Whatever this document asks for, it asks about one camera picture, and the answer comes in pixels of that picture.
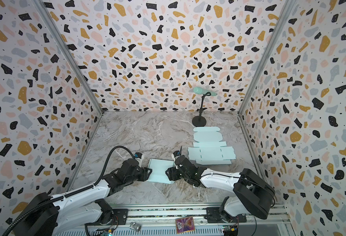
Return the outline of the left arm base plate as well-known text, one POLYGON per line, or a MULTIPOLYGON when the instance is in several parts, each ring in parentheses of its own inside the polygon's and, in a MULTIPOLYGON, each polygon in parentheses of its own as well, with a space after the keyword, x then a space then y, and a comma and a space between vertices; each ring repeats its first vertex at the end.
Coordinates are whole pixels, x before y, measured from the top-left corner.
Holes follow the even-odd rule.
POLYGON ((127 208, 116 208, 106 210, 102 213, 99 222, 102 225, 125 225, 129 210, 127 208))

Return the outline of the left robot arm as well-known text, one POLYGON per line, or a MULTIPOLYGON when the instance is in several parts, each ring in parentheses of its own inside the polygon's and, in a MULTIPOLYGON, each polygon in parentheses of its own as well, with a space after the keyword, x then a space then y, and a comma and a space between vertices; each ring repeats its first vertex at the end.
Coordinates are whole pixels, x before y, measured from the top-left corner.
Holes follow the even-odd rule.
POLYGON ((134 182, 147 181, 151 173, 152 169, 140 167, 137 160, 130 158, 109 174, 102 173, 93 184, 64 194, 39 194, 3 234, 54 236, 80 225, 116 221, 113 208, 105 199, 134 182))

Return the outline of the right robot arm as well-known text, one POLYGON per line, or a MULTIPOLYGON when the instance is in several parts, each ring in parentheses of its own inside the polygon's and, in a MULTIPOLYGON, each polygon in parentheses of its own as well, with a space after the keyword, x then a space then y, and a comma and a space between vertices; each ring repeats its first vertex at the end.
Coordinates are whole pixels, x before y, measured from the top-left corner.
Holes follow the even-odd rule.
POLYGON ((194 187, 217 188, 234 193, 234 197, 226 197, 214 213, 206 216, 208 221, 234 222, 242 214, 265 220, 274 204, 275 190, 255 172, 243 169, 237 173, 214 171, 195 166, 184 155, 174 160, 174 166, 166 170, 170 181, 184 180, 194 187))

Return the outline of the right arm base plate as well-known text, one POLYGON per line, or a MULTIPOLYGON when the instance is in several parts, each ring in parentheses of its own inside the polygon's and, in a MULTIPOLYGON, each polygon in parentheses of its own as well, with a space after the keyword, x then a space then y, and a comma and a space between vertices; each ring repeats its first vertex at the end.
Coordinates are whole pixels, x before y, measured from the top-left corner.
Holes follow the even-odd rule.
POLYGON ((220 207, 208 207, 206 208, 206 214, 204 218, 208 223, 246 223, 246 216, 239 214, 237 216, 231 216, 224 210, 220 210, 220 207))

